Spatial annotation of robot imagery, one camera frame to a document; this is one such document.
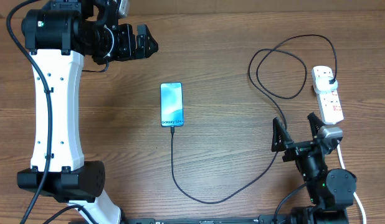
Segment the white power strip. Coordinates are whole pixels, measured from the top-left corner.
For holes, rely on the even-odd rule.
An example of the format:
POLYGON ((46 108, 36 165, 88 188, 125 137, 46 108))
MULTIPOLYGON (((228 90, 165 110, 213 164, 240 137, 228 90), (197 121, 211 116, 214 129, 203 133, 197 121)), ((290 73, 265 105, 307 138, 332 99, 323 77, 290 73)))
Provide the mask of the white power strip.
MULTIPOLYGON (((319 65, 311 70, 312 80, 315 77, 328 77, 331 81, 334 79, 333 71, 330 67, 319 65)), ((320 109, 321 120, 325 124, 336 124, 344 120, 344 115, 337 90, 317 94, 316 98, 320 109)))

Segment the Samsung Galaxy smartphone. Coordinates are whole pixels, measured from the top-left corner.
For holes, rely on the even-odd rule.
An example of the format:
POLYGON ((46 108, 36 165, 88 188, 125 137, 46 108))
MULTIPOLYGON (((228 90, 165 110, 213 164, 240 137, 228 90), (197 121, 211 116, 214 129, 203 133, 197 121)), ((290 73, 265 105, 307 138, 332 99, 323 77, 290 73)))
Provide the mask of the Samsung Galaxy smartphone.
POLYGON ((160 84, 162 127, 183 126, 183 85, 180 82, 160 84))

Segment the white charger adapter plug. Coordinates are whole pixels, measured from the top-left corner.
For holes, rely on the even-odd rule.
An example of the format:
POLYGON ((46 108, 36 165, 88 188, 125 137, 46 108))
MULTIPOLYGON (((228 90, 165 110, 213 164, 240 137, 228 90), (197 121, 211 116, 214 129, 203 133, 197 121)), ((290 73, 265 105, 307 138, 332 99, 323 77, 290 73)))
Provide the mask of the white charger adapter plug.
POLYGON ((317 94, 325 94, 337 90, 338 82, 335 80, 333 83, 330 83, 328 77, 315 77, 313 81, 313 88, 317 94))

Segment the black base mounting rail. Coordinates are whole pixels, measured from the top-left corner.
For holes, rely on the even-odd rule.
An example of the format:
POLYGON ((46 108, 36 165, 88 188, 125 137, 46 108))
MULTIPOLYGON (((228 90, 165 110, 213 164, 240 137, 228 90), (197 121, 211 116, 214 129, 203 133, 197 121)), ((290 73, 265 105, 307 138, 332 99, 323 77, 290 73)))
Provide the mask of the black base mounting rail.
MULTIPOLYGON (((277 222, 279 224, 287 223, 303 223, 292 220, 286 215, 278 215, 277 222)), ((129 224, 273 224, 272 215, 260 215, 257 218, 213 218, 213 219, 169 219, 155 220, 154 218, 137 218, 129 219, 126 223, 129 224)), ((325 218, 318 217, 314 223, 321 224, 342 224, 349 223, 347 220, 337 220, 337 217, 325 218)))

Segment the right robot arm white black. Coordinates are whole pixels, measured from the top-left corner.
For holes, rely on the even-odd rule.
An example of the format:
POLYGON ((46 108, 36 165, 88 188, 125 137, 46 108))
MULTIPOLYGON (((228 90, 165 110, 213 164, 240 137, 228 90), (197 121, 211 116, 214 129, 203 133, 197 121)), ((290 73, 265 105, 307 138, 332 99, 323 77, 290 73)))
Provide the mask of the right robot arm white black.
POLYGON ((331 154, 343 139, 343 130, 335 124, 325 124, 314 113, 308 116, 313 139, 294 142, 278 118, 273 119, 272 151, 283 152, 284 162, 293 161, 303 178, 303 184, 290 192, 274 211, 271 223, 348 223, 346 209, 354 204, 356 176, 346 169, 331 169, 325 156, 331 154), (306 188, 312 206, 294 207, 280 218, 282 205, 306 188))

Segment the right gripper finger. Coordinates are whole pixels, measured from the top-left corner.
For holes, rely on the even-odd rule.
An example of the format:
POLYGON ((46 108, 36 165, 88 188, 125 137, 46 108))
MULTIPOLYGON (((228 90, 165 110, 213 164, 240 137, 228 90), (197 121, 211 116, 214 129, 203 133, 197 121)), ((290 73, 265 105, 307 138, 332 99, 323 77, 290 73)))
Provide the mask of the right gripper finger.
POLYGON ((314 112, 310 113, 307 116, 307 119, 310 124, 311 134, 314 138, 318 134, 320 128, 325 126, 325 123, 314 112))
POLYGON ((272 152, 286 151, 294 141, 290 137, 285 127, 276 117, 273 119, 273 137, 272 137, 272 152))

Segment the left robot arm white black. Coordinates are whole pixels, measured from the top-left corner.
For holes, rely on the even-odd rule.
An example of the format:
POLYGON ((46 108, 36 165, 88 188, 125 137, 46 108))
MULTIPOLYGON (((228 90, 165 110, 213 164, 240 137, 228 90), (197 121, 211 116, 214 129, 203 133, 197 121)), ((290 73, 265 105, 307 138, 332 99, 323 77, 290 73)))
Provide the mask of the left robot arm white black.
POLYGON ((76 209, 87 223, 126 223, 105 192, 102 161, 86 161, 79 135, 79 87, 85 56, 99 65, 144 59, 158 51, 148 27, 120 24, 127 0, 49 1, 22 20, 22 53, 32 64, 36 136, 19 188, 76 209))

